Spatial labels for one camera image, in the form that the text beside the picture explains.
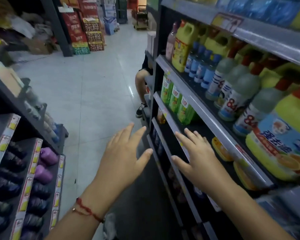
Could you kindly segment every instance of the tiled floor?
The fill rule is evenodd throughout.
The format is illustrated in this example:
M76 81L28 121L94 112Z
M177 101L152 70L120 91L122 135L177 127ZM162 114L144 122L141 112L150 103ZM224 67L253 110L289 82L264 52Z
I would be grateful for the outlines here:
M120 31L106 36L106 43L105 51L73 57L63 57L62 53L58 52L14 67L20 77L31 79L30 85L42 101L48 104L47 111L57 123L63 123L69 133L64 148L66 165L60 217L70 209L75 198L92 181L110 137L129 122L135 123L133 131L141 127L140 119L135 117L140 99L134 77L144 60L147 32L135 31L131 24L121 25ZM142 142L139 151L144 151ZM169 210L169 202L155 163L152 162L147 167L151 168L149 176L139 178L113 207L118 214L117 218L123 219L122 223L133 226L131 229L127 225L118 226L121 232L125 232L122 239L168 239L166 229L171 228L168 220L168 226L162 222L159 226L165 233L161 234L157 229L153 229L154 233L160 233L160 238L150 237L147 232L149 229L140 232L140 237L135 238L136 231L141 231L138 225L140 218L146 217L140 215L140 212L145 212L144 208L150 212L149 221L154 219L153 224L160 222L155 209L163 214ZM151 185L145 190L146 181ZM157 193L151 193L158 192L158 189L159 198L154 195ZM138 198L140 192L143 197L149 194L156 197L152 205ZM168 212L159 217L160 220L169 214L172 213ZM98 228L94 239L102 239L101 227Z

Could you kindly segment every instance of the forearm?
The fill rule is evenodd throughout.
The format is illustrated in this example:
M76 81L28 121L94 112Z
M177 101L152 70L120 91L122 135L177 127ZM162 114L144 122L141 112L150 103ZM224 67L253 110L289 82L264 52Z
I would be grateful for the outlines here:
M99 195L100 190L96 189L96 187L97 186L94 185L94 183L91 183L80 198L82 199L82 204L84 206L89 207L93 213L103 219L110 207L110 203L108 200L104 200L104 197ZM100 222L93 216L72 212L72 208L49 232L45 240L91 240L93 238ZM85 213L78 205L75 205L74 208Z
M247 240L293 240L240 186L233 183L215 195L216 203Z

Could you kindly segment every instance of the green dish soap bottle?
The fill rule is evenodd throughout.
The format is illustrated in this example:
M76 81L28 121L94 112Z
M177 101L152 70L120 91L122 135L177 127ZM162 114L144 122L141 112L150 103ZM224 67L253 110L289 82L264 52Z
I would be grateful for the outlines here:
M172 112L175 114L178 112L178 108L180 106L181 99L182 99L182 94L179 92L179 90L176 88L176 86L173 85L170 102L169 102L169 107L172 110Z
M170 97L172 93L173 82L168 78L167 74L165 73L163 76L162 88L161 88L161 100L165 104L169 104Z
M182 97L181 104L178 110L178 119L183 125L190 124L191 120L195 115L195 110L192 106Z

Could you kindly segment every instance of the sneaker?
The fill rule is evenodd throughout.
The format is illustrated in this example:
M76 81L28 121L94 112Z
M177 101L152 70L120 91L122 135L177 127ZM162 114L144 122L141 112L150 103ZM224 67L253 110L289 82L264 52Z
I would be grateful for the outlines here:
M147 104L143 104L143 103L140 104L138 110L136 111L136 117L137 118L141 118L142 117L142 111L143 111L143 109L145 107L148 107L148 105Z

